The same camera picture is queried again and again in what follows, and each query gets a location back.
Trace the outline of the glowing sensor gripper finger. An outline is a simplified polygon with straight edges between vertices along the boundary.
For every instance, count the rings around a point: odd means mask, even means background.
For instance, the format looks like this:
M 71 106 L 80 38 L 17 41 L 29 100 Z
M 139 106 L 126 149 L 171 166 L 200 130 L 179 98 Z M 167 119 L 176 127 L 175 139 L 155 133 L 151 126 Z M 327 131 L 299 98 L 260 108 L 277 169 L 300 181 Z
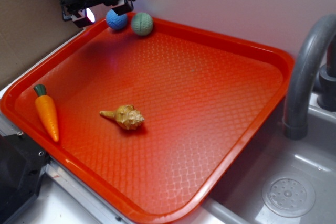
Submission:
M 133 1 L 123 0 L 120 4 L 113 8 L 113 11 L 118 15 L 124 15 L 126 13 L 132 12 L 134 10 Z
M 91 9 L 86 8 L 83 10 L 80 10 L 78 12 L 78 15 L 72 16 L 72 22 L 78 27 L 78 28 L 84 28 L 90 25 L 93 25 L 95 23 L 95 16 Z

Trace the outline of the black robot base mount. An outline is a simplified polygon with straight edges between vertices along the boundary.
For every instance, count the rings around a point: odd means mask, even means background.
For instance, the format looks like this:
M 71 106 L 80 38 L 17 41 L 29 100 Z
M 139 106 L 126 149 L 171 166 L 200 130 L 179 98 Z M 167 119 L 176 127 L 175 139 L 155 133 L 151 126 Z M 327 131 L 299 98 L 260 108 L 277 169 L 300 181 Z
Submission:
M 12 223 L 38 198 L 47 160 L 28 135 L 1 137 L 1 223 Z

